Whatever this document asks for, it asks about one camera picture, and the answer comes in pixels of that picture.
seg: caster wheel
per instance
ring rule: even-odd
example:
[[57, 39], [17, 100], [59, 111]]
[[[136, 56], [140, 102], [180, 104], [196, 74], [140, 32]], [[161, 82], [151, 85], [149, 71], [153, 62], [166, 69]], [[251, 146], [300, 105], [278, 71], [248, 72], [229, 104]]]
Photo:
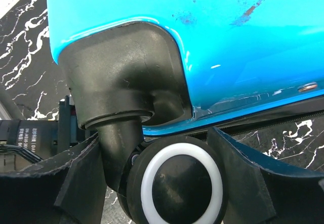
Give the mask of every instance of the caster wheel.
[[128, 208], [126, 197], [124, 197], [124, 196], [120, 195], [119, 193], [117, 193], [117, 198], [118, 198], [118, 202], [119, 202], [122, 210], [125, 212], [125, 214], [128, 216], [129, 219], [132, 219], [130, 210]]
[[227, 203], [222, 165], [204, 142], [186, 136], [156, 140], [136, 159], [127, 203], [137, 224], [217, 224]]

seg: rivet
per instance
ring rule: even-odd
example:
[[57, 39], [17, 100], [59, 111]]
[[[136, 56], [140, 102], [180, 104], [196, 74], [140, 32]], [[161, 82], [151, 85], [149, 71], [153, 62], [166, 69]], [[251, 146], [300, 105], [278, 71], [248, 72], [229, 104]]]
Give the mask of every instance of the rivet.
[[311, 83], [308, 83], [308, 84], [305, 84], [301, 87], [298, 88], [298, 91], [300, 93], [303, 93], [303, 92], [306, 92], [306, 91], [310, 91], [310, 90], [313, 90], [313, 89], [316, 89], [318, 87], [317, 83], [316, 82], [311, 82]]

